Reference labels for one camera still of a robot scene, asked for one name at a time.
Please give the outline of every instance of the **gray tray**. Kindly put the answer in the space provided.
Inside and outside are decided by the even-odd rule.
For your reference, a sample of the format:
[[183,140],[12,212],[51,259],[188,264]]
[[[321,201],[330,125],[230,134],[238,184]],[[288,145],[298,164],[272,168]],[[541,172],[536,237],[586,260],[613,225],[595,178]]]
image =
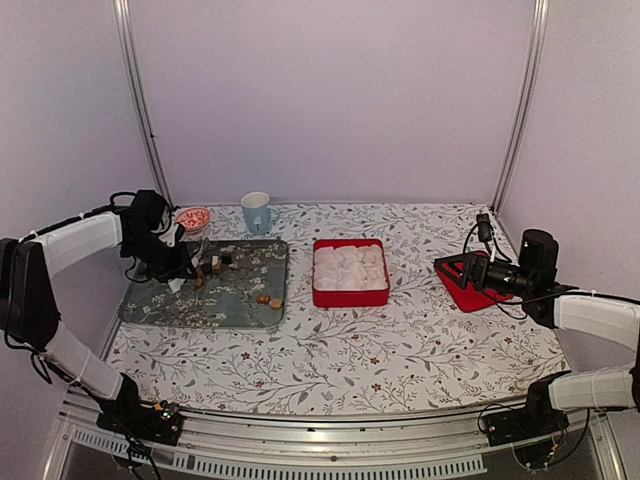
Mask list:
[[[190,244],[191,249],[198,244]],[[221,275],[207,276],[196,290],[188,280],[178,293],[155,280],[131,283],[120,305],[127,323],[164,327],[269,328],[280,323],[286,307],[289,251],[281,240],[202,242],[203,258],[231,255],[233,263]],[[280,298],[274,310],[256,302],[259,295]]]

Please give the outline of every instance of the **red container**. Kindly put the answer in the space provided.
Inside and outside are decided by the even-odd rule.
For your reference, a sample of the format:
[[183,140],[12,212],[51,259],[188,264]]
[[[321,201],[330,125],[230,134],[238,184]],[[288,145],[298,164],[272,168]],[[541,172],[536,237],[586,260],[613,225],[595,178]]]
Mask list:
[[384,263],[384,275],[387,279],[387,288],[384,290],[365,290],[352,292],[348,290],[325,291],[316,290],[313,286],[315,278],[315,261],[313,264],[314,274],[311,278],[313,289],[313,304],[320,308],[349,308],[349,307],[382,307],[389,303],[389,290],[391,281],[389,280],[389,270],[384,254],[384,246],[380,240],[375,238],[344,239],[344,240],[317,240],[313,244],[313,257],[315,260],[316,250],[320,248],[333,247],[371,247],[377,245],[382,249],[382,262]]

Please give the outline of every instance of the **brown nut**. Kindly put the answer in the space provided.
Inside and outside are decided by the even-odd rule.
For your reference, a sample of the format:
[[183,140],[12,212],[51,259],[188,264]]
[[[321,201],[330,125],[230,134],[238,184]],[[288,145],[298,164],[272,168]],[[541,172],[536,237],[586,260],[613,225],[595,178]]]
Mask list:
[[282,300],[279,298],[274,298],[269,302],[269,306],[274,310],[280,310],[282,308]]

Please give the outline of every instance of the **red tray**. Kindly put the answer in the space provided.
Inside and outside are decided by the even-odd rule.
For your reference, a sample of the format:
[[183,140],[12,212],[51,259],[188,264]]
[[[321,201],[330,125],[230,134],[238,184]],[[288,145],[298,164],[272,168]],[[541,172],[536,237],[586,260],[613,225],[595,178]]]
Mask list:
[[367,290],[367,291],[324,291],[316,290],[313,286],[315,275],[311,276],[311,288],[313,289],[313,304],[320,308],[349,308],[349,307],[382,307],[389,303],[389,290],[391,281],[389,280],[389,270],[387,269],[387,260],[384,254],[384,246],[380,240],[375,238],[361,239],[340,239],[340,240],[317,240],[313,244],[313,256],[315,260],[316,250],[325,247],[371,247],[378,245],[382,249],[382,261],[384,263],[384,274],[387,279],[387,288],[384,290]]
[[[479,253],[480,255],[487,255],[487,253],[483,251],[477,251],[475,253]],[[462,278],[464,263],[462,262],[462,260],[455,263],[453,262],[443,263],[441,268],[446,269],[449,272],[449,275],[453,275],[458,279],[460,279]],[[449,278],[444,272],[439,270],[437,268],[437,265],[435,270],[436,270],[436,273],[438,274],[438,277],[440,277],[440,280],[444,284],[444,286],[447,287],[447,290],[449,291],[451,298],[453,298],[453,301],[456,302],[456,305],[458,305],[458,308],[460,309],[460,311],[464,313],[471,313],[477,310],[482,310],[483,308],[491,307],[492,305],[496,304],[494,300],[492,300],[491,298],[487,298],[485,295],[477,291],[475,287],[471,284],[471,282],[469,282],[467,284],[467,287],[463,290],[456,284],[456,282],[454,282],[451,278]],[[500,295],[498,292],[494,290],[487,290],[485,293],[490,297],[498,300],[499,302],[504,302],[506,300],[510,300],[511,298],[513,298],[513,295]]]

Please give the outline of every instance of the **white tissue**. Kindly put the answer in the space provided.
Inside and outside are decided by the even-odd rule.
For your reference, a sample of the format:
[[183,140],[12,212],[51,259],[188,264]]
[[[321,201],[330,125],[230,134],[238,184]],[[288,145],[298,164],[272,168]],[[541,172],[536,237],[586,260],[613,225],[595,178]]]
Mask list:
[[336,290],[362,290],[362,280],[355,278],[342,278],[336,282]]
[[363,265],[375,265],[379,261],[379,257],[373,252],[365,252],[362,256]]
[[382,249],[377,245],[320,248],[314,254],[316,290],[362,291],[387,288]]
[[365,266],[367,280],[384,280],[384,267],[382,265]]
[[332,247],[319,248],[314,255],[316,265],[325,264],[338,268],[339,258]]
[[387,288],[387,281],[383,279],[379,280],[365,280],[362,282],[363,290],[384,290]]
[[336,281],[331,278],[316,278],[313,286],[316,290],[335,290]]
[[342,267],[340,269],[340,278],[355,278],[359,281],[367,278],[367,271],[360,263],[352,263],[347,267]]
[[359,248],[350,245],[348,247],[336,248],[336,255],[341,257],[343,261],[353,257],[357,262],[361,262],[364,253],[361,252]]
[[331,278],[333,280],[340,279],[340,271],[336,267],[332,267],[329,264],[320,263],[316,264],[314,270],[315,278]]

